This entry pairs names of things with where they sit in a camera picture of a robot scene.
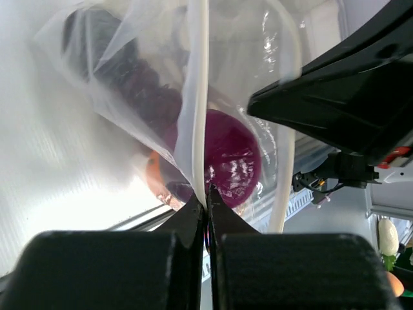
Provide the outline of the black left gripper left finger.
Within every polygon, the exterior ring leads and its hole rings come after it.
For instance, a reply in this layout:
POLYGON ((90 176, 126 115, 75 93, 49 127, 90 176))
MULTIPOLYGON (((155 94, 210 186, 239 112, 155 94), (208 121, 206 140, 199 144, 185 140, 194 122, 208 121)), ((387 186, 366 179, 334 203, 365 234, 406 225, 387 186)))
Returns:
POLYGON ((2 309, 198 309, 205 213, 196 197, 150 232, 50 231, 23 251, 2 309))

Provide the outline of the orange fruit toy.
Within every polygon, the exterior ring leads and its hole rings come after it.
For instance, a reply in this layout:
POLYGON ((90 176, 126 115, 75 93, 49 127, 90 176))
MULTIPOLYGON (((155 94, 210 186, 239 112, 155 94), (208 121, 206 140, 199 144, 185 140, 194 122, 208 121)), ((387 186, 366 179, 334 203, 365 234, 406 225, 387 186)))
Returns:
POLYGON ((165 187, 163 177, 161 175, 159 154, 152 151, 148 157, 145 168, 146 183, 154 196, 161 201, 167 201, 170 196, 169 190, 165 187))

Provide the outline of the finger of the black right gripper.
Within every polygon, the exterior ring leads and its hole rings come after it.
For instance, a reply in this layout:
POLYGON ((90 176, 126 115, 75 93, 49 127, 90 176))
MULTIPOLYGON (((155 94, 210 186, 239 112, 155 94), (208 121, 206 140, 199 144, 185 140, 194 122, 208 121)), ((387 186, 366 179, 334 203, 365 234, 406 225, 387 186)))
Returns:
POLYGON ((378 165, 412 145, 412 2, 391 1, 303 68, 252 95, 249 115, 378 165))

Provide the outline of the dark chocolate donut toy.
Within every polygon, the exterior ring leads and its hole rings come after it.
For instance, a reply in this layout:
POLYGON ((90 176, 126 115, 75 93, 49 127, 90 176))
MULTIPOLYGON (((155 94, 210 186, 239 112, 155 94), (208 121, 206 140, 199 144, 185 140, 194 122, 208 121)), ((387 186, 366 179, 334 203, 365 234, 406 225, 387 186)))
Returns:
POLYGON ((62 55, 84 81, 89 82, 95 77, 102 83, 118 87, 130 75, 137 61, 133 41, 113 56, 105 55, 120 24, 120 19, 99 8, 76 10, 66 18, 62 55))

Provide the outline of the red grape bunch toy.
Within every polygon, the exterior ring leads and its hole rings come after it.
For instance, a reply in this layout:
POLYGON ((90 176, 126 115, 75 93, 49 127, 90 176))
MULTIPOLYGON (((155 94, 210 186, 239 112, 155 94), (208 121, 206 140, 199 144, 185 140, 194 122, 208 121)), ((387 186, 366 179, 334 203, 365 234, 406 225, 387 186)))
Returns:
POLYGON ((117 52, 114 60, 116 90, 143 123, 157 136, 164 136, 181 112, 180 92, 161 84, 157 71, 139 57, 134 40, 117 52))

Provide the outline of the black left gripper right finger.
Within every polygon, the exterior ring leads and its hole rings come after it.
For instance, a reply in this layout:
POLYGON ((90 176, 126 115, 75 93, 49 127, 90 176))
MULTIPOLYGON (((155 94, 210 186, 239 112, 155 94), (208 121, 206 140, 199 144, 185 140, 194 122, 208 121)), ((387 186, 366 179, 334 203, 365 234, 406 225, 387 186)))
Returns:
POLYGON ((214 309, 399 309, 363 237, 261 234, 215 186, 206 200, 214 309))

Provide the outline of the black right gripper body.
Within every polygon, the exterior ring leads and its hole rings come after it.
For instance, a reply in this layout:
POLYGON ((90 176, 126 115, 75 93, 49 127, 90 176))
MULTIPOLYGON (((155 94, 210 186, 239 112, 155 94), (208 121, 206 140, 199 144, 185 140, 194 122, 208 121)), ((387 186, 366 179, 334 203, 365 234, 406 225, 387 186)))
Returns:
POLYGON ((336 179, 345 187, 365 189, 368 183, 377 183, 379 173, 362 156, 335 152, 325 160, 325 177, 336 179))

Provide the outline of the purple donut toy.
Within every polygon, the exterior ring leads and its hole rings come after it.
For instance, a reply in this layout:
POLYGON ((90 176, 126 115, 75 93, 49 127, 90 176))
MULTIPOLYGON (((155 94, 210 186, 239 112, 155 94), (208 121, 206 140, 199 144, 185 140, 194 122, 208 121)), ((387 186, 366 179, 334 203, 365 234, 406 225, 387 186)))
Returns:
MULTIPOLYGON (((170 150, 177 140, 176 123, 161 134, 170 150)), ((171 194, 187 202, 193 190, 177 168, 159 157, 159 170, 171 194)), ((204 183, 216 186, 223 201, 231 209, 244 203, 254 191, 261 174, 259 145, 251 131, 238 119, 224 112, 208 109, 205 127, 204 183)))

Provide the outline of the clear zip top bag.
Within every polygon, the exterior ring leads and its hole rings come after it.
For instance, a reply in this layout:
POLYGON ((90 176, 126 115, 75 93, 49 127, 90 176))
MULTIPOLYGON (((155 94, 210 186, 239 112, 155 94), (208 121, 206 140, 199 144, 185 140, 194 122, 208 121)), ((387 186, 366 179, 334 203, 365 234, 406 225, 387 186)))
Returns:
POLYGON ((253 93, 301 75, 299 31, 281 1, 81 1, 35 35, 96 114, 144 146, 148 190, 177 211, 215 185, 267 233, 283 231, 295 132, 249 116, 253 93))

